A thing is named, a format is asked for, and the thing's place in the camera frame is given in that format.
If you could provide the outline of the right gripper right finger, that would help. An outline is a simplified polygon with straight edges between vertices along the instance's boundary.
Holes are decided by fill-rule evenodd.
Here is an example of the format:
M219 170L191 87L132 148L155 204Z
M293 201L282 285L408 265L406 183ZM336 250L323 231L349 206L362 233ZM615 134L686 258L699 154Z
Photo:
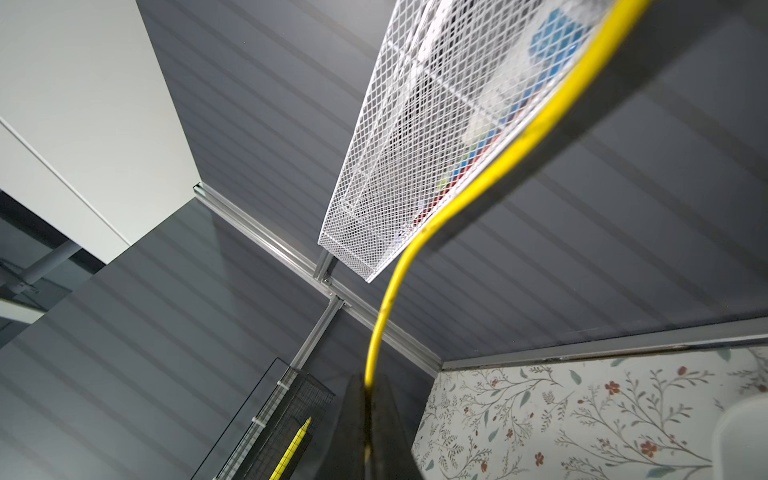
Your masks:
M387 376L375 382L369 404L372 479L421 480Z

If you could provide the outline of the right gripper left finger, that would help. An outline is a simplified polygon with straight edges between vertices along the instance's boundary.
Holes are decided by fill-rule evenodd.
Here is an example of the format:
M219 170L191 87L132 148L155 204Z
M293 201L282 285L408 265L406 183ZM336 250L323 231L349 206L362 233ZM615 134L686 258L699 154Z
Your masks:
M316 479L360 480L365 478L368 397L363 374L348 384L327 452Z

